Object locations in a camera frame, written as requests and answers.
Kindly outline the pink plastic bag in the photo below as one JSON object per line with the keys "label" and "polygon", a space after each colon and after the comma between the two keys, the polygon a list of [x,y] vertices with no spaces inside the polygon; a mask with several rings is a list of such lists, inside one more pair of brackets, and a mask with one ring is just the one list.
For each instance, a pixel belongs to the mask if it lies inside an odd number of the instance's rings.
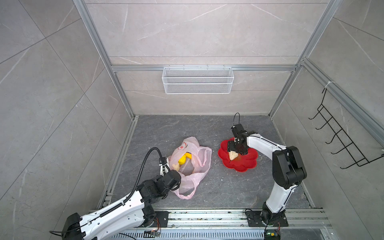
{"label": "pink plastic bag", "polygon": [[195,137],[189,137],[169,156],[171,170],[174,170],[172,165],[178,164],[178,160],[187,152],[192,154],[192,159],[187,159],[184,165],[180,165],[178,172],[182,177],[181,185],[178,190],[173,191],[182,200],[189,200],[194,196],[197,187],[208,174],[212,161],[212,149],[201,146]]}

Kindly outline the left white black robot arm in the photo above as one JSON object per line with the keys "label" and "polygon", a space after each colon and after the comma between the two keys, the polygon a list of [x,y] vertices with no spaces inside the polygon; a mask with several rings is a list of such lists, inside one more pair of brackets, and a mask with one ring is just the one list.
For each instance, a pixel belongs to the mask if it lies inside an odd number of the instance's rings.
{"label": "left white black robot arm", "polygon": [[165,199],[181,183],[175,171],[163,171],[160,176],[143,181],[133,194],[91,214],[70,215],[58,233],[63,240],[105,240],[128,228],[148,227],[157,218],[152,204]]}

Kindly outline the red flower-shaped plastic bowl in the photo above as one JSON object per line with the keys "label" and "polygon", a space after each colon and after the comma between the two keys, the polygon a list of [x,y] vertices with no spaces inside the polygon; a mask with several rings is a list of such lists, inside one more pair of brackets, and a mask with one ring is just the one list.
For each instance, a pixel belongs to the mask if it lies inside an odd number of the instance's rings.
{"label": "red flower-shaped plastic bowl", "polygon": [[246,155],[239,154],[234,160],[230,160],[228,143],[233,140],[234,138],[231,138],[221,142],[218,156],[222,160],[224,166],[229,169],[234,169],[237,172],[246,172],[248,169],[254,169],[257,166],[257,159],[259,157],[259,153],[255,149],[248,149]]}

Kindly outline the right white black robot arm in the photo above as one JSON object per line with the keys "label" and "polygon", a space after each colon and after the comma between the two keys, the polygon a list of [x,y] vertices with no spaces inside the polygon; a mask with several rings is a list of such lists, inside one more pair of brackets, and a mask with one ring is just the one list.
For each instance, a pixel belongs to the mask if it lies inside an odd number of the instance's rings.
{"label": "right white black robot arm", "polygon": [[228,150],[241,155],[254,149],[272,160],[274,187],[269,198],[263,203],[261,220],[270,226],[285,216],[287,202],[307,172],[298,148],[286,147],[270,141],[256,132],[247,132],[242,124],[231,127],[235,137],[228,143]]}

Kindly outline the beige fake potato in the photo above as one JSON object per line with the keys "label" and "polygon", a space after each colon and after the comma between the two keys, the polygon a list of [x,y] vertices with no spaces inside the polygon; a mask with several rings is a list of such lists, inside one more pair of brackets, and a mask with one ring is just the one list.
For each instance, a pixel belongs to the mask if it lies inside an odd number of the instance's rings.
{"label": "beige fake potato", "polygon": [[229,159],[230,159],[230,161],[233,161],[234,159],[236,159],[237,157],[238,157],[238,153],[237,152],[235,152],[235,151],[230,151],[229,152]]}

